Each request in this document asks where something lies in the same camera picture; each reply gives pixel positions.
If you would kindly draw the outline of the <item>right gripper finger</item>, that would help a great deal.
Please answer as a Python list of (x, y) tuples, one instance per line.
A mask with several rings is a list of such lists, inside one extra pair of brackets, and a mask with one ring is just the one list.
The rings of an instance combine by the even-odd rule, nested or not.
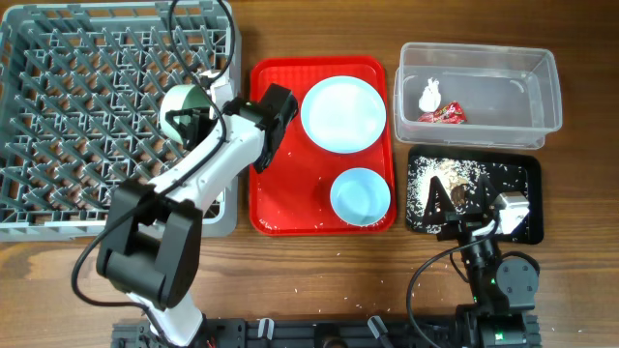
[(432, 177), (429, 184), (423, 223), (430, 225), (444, 224), (455, 214), (456, 208), (440, 179), (437, 176)]
[(476, 203), (482, 212), (490, 210), (498, 193), (486, 174), (481, 174), (476, 189)]

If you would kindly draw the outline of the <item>red snack wrapper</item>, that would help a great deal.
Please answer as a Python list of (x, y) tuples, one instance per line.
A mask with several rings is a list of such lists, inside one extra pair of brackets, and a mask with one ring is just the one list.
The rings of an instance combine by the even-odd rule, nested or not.
[(452, 101), (436, 111), (424, 113), (418, 122), (457, 125), (466, 123), (467, 117), (460, 104)]

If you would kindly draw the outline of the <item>green bowl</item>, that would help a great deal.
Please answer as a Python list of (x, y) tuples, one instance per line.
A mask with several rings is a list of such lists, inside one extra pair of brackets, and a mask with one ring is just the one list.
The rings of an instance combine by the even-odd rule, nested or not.
[(177, 111), (200, 107), (206, 107), (207, 110), (210, 110), (210, 104), (207, 102), (200, 87), (192, 84), (176, 85), (172, 87), (163, 97), (160, 108), (159, 124), (162, 132), (171, 140), (182, 144), (181, 133), (175, 130), (169, 122), (165, 120), (165, 114), (172, 110)]

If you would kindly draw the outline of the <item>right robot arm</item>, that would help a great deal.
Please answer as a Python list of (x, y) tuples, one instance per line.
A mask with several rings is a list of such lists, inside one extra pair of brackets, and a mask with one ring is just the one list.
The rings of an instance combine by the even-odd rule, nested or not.
[(519, 191), (498, 192), (479, 177), (474, 197), (480, 210), (457, 211), (440, 179), (430, 179), (426, 224), (437, 224), (440, 241), (456, 240), (474, 301), (483, 315), (514, 315), (535, 307), (540, 266), (522, 253), (502, 253), (497, 239), (511, 235), (528, 218), (529, 201)]

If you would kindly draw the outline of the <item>light blue plate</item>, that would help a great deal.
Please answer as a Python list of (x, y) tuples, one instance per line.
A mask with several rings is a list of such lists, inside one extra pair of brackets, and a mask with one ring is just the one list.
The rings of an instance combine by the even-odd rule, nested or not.
[(335, 154), (369, 148), (386, 128), (385, 103), (377, 90), (349, 75), (325, 78), (306, 93), (301, 124), (318, 147)]

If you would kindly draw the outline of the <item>light blue bowl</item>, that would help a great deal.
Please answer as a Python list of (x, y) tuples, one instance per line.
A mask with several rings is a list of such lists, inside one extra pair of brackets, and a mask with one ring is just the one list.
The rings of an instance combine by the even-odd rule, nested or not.
[(339, 219), (359, 227), (377, 223), (391, 207), (391, 191), (386, 180), (364, 167), (340, 173), (332, 183), (329, 198)]

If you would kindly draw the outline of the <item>food scraps and rice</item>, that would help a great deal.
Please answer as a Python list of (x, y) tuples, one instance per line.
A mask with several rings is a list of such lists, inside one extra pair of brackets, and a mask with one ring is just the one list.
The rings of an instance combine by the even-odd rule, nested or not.
[(437, 176), (459, 214), (479, 213), (476, 189), (486, 174), (497, 193), (519, 191), (528, 197), (527, 170), (518, 165), (465, 159), (413, 156), (408, 163), (406, 224), (420, 233), (436, 234), (438, 225), (423, 223), (430, 179)]

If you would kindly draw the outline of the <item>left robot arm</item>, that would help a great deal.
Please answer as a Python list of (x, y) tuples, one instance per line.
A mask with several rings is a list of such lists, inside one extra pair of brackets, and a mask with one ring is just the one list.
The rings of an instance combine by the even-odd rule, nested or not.
[(262, 172), (271, 164), (298, 109), (293, 93), (275, 83), (257, 102), (236, 97), (217, 106), (192, 84), (163, 97), (162, 131), (187, 154), (146, 184), (127, 180), (117, 187), (96, 264), (144, 311), (158, 342), (209, 344), (205, 315), (190, 294), (204, 212), (246, 167)]

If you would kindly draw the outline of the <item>white napkin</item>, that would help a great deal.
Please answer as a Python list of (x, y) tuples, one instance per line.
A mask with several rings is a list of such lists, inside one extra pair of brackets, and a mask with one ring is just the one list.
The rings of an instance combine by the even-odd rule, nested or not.
[(442, 99), (439, 91), (439, 84), (440, 82), (433, 77), (427, 80), (427, 86), (418, 101), (418, 106), (421, 111), (429, 113), (438, 109)]

